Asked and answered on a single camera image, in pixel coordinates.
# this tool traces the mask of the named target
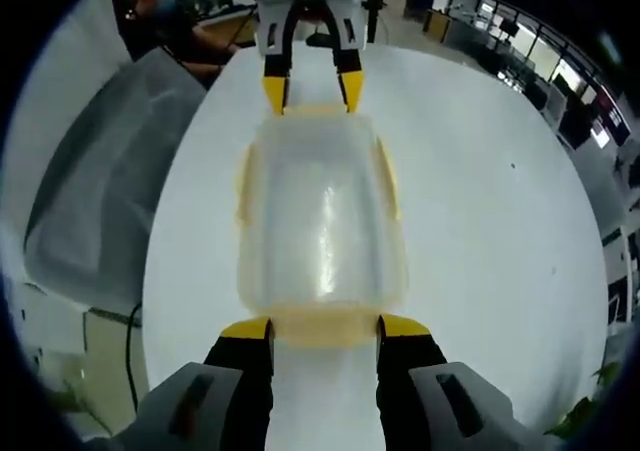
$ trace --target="white table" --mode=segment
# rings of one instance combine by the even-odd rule
[[[497,80],[390,47],[362,60],[359,112],[395,165],[407,246],[409,293],[394,311],[544,429],[592,391],[606,337],[602,249],[578,175],[533,106]],[[235,180],[270,113],[261,76],[255,49],[232,60],[167,178],[144,284],[151,387],[249,316],[236,294]],[[296,44],[290,102],[340,100],[330,53]],[[375,371],[362,373],[375,388]]]

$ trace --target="clear plastic container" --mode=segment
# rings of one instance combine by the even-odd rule
[[[386,152],[352,114],[268,119],[245,160],[238,286],[276,336],[353,345],[406,288],[405,250]]]

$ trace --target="person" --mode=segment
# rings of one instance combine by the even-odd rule
[[[134,60],[162,47],[207,88],[240,49],[204,30],[175,0],[135,0],[133,6],[125,0],[113,2],[120,34]]]

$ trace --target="office floor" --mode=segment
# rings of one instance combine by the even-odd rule
[[[385,0],[380,13],[376,42],[429,53],[481,71],[472,59],[461,52],[430,41],[422,33],[420,23],[402,18],[405,0]],[[85,436],[104,434],[105,428],[117,433],[134,417],[125,371],[126,325],[88,313],[85,320],[86,354],[60,355],[42,351],[40,368],[45,381],[53,380],[73,389],[84,410],[93,416],[93,431]],[[132,339],[132,370],[139,397],[148,392],[141,332],[134,329]]]

